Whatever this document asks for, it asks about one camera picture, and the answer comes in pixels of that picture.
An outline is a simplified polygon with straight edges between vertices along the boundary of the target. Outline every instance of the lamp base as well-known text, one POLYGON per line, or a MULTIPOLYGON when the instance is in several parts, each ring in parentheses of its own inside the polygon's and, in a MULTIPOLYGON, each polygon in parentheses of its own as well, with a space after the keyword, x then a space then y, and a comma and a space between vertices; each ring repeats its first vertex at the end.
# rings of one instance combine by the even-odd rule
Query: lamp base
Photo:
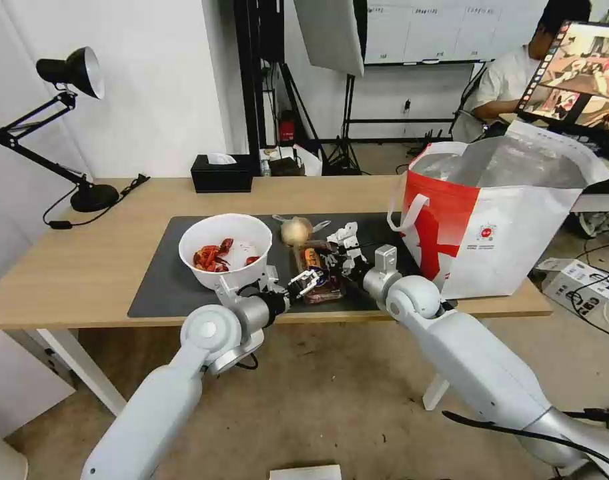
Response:
POLYGON ((81 185, 71 197, 71 206, 78 212, 104 210, 119 199, 119 193, 110 185, 81 185))

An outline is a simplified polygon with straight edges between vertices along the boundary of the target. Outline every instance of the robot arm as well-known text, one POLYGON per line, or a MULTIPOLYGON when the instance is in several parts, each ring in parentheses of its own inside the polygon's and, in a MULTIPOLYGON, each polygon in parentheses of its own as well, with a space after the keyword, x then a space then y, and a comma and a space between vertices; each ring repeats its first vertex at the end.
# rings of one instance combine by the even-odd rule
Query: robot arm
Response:
MULTIPOLYGON (((482 419, 515 432, 568 440, 609 458, 608 430, 553 408, 532 370, 490 331, 471 315, 447 310, 432 282, 400 275, 395 247, 376 250, 374 267, 360 257, 350 258, 342 275, 414 334, 427 359, 482 419)), ((319 279, 314 271, 304 272, 281 289, 273 267, 263 278, 261 293, 253 297, 237 296, 239 287, 221 279, 215 292, 222 305, 189 315, 177 355, 149 374, 133 394, 89 456, 83 480, 150 478, 197 405, 203 372, 222 373, 259 348, 263 329, 319 279)), ((590 475, 595 466, 609 478, 609 464, 595 455, 542 439, 520 440, 550 465, 575 468, 589 460, 590 475)))
MULTIPOLYGON (((377 301, 385 299, 383 309, 414 334, 426 358, 473 411, 505 429, 547 435, 609 458, 609 430, 555 409, 531 368, 471 315, 446 311, 432 282, 395 279, 395 254, 388 246, 376 250, 376 266, 363 276, 363 288, 377 301)), ((589 460, 609 478, 603 458, 543 439, 518 438, 549 465, 575 469, 589 460)))
POLYGON ((251 297, 238 296, 239 286, 221 279, 215 293, 222 305, 200 307, 187 317, 179 351, 135 391, 86 460, 83 480, 150 479, 195 409, 205 371, 219 375, 253 353, 264 341, 263 329, 314 288, 319 276, 304 272, 282 289, 269 266, 263 279, 260 293, 251 297))

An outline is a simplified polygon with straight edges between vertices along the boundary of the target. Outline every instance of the desk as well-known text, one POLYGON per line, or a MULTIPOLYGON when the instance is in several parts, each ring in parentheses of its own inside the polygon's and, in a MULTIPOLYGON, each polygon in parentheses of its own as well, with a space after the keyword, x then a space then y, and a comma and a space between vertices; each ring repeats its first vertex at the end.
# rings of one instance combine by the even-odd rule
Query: desk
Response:
MULTIPOLYGON (((84 227, 48 231, 0 280, 0 329, 36 329, 114 413, 124 399, 67 329, 181 325, 184 318, 130 319, 126 313, 169 220, 237 212, 385 211, 396 176, 255 178, 251 193, 197 195, 191 179, 152 179, 84 227)), ((127 180, 102 180, 118 190, 127 180)), ((70 212, 76 221, 82 214, 70 212)), ((478 318, 546 316, 552 310, 529 281, 511 297, 468 299, 478 318)), ((277 323, 383 321, 380 311, 285 314, 277 323)))

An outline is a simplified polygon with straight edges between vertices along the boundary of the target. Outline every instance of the black desk lamp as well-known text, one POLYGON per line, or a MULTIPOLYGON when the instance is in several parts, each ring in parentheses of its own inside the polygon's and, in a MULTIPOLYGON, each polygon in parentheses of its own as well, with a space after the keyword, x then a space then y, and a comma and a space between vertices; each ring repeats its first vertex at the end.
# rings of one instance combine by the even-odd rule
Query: black desk lamp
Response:
POLYGON ((18 152, 29 160, 76 184, 77 191, 71 197, 71 206, 74 210, 94 212, 114 205, 119 199, 119 194, 112 186, 95 185, 86 180, 85 174, 47 160, 19 144, 19 141, 28 134, 75 108, 77 94, 70 91, 68 85, 74 85, 81 92, 96 99, 104 98, 104 78, 97 57, 90 47, 84 47, 75 50, 66 60, 38 60, 36 68, 39 76, 43 80, 54 84, 56 89, 61 90, 61 93, 41 107, 0 128, 0 145, 18 152), (56 103, 64 105, 64 110, 60 110, 44 120, 24 123, 56 103))

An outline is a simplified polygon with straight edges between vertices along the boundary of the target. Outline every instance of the lamp shade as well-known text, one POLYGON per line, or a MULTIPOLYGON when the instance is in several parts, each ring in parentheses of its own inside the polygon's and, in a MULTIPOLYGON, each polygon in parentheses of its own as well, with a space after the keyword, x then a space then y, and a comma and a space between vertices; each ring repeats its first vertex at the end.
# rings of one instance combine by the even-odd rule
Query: lamp shade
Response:
POLYGON ((75 50, 66 60, 40 59, 35 67, 44 81, 66 83, 90 97, 104 98, 104 77, 90 47, 75 50))

